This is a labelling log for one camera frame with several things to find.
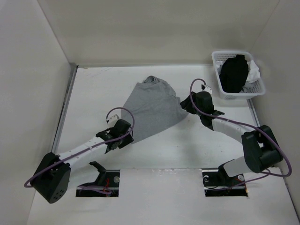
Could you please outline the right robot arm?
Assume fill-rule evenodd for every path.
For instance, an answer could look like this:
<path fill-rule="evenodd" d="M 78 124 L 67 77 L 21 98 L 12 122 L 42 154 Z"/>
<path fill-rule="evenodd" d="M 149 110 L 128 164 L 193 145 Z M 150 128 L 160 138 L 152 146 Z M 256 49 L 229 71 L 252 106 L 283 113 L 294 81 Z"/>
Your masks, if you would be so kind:
<path fill-rule="evenodd" d="M 222 186 L 228 186 L 243 173 L 261 173 L 284 159 L 275 147 L 277 141 L 270 127 L 231 123 L 229 119 L 222 117 L 224 112 L 214 109 L 210 93 L 192 92 L 191 96 L 180 102 L 180 106 L 188 113 L 198 115 L 205 127 L 242 144 L 243 156 L 220 165 L 211 177 Z"/>

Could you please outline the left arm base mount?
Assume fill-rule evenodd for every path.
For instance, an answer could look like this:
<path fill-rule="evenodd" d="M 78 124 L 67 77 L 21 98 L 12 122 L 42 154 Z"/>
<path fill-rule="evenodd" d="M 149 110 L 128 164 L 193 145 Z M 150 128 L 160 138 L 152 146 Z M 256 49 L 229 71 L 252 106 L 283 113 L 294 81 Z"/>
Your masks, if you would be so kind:
<path fill-rule="evenodd" d="M 97 177 L 92 182 L 81 184 L 76 190 L 76 197 L 118 197 L 120 170 L 107 170 L 96 161 L 89 163 L 97 170 Z"/>

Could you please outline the black tank top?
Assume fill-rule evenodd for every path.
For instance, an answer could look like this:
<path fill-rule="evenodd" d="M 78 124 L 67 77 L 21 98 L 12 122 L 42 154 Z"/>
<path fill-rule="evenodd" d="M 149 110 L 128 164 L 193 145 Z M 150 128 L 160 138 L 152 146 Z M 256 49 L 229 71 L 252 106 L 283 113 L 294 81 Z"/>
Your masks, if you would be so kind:
<path fill-rule="evenodd" d="M 248 64 L 244 55 L 228 58 L 222 65 L 220 72 L 222 89 L 227 93 L 239 93 L 248 77 Z"/>

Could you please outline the grey tank top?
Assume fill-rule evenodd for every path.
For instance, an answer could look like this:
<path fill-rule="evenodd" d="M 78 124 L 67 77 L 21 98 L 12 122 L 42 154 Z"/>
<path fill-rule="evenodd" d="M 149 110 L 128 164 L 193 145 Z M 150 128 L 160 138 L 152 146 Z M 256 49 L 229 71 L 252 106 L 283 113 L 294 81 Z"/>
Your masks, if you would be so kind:
<path fill-rule="evenodd" d="M 180 106 L 180 98 L 168 82 L 149 76 L 138 82 L 121 110 L 128 122 L 134 116 L 133 143 L 165 131 L 184 120 L 188 113 Z"/>

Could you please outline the white tank top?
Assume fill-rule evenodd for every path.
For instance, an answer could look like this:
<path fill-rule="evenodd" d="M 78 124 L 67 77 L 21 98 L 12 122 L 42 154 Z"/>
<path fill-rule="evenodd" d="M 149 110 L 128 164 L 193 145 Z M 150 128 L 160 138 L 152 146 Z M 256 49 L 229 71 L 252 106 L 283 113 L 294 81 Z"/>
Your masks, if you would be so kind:
<path fill-rule="evenodd" d="M 224 62 L 222 61 L 217 61 L 216 62 L 216 67 L 217 71 L 220 76 L 221 68 Z M 258 81 L 261 78 L 260 72 L 259 72 L 259 67 L 255 64 L 253 60 L 247 61 L 248 64 L 248 77 L 246 79 L 245 85 L 242 87 L 242 90 L 240 93 L 246 93 L 248 92 L 249 89 L 253 88 L 254 84 L 256 81 Z"/>

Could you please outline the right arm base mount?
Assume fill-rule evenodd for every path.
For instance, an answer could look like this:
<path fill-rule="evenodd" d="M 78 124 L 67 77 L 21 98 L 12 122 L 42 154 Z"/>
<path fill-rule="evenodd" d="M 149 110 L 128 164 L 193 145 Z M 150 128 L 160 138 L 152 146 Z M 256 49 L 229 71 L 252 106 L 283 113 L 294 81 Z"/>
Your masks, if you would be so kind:
<path fill-rule="evenodd" d="M 206 197 L 248 197 L 243 174 L 223 177 L 217 169 L 202 170 L 202 181 Z"/>

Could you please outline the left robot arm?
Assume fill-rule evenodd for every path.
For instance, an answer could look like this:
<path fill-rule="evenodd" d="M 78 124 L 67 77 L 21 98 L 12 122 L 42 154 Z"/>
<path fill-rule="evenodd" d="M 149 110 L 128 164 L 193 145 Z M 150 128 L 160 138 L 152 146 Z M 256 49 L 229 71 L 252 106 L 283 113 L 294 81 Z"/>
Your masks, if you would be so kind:
<path fill-rule="evenodd" d="M 117 119 L 109 128 L 96 133 L 86 143 L 56 155 L 47 153 L 28 184 L 33 187 L 50 204 L 57 202 L 66 193 L 71 183 L 71 174 L 83 169 L 87 165 L 96 168 L 89 175 L 89 181 L 78 185 L 81 191 L 93 191 L 101 195 L 111 195 L 108 184 L 104 185 L 107 170 L 96 162 L 99 150 L 106 153 L 121 149 L 133 142 L 133 129 L 135 123 Z"/>

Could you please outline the white plastic basket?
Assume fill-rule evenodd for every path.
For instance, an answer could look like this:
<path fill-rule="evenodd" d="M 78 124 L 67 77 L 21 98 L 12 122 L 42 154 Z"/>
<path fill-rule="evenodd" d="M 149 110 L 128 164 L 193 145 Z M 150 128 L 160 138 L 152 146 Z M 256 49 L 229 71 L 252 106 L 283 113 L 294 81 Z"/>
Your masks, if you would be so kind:
<path fill-rule="evenodd" d="M 259 67 L 250 53 L 223 50 L 214 51 L 211 57 L 222 99 L 251 99 L 265 94 Z"/>

